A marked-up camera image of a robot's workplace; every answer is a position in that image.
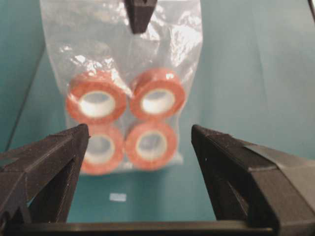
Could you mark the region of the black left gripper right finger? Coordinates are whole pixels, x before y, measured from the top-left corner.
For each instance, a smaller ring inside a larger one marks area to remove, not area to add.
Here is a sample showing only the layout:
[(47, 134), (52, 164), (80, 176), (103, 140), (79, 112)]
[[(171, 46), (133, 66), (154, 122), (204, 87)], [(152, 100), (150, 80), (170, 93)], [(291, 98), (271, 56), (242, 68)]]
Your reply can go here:
[(218, 220), (315, 229), (315, 162), (193, 125), (191, 142)]

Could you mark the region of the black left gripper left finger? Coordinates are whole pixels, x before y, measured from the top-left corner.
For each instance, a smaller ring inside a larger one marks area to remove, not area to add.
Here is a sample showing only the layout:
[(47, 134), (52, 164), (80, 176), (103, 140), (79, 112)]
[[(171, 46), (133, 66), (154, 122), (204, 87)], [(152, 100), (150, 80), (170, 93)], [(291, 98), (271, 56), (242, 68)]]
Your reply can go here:
[(66, 222), (89, 141), (86, 124), (0, 154), (0, 220)]

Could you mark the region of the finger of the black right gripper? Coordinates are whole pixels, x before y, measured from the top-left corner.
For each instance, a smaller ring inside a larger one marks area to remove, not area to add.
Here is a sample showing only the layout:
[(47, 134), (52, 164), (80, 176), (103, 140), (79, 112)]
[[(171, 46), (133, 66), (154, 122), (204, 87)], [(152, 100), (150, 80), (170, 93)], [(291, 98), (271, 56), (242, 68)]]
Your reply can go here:
[(132, 33), (145, 33), (157, 5), (157, 1), (125, 0), (124, 3)]

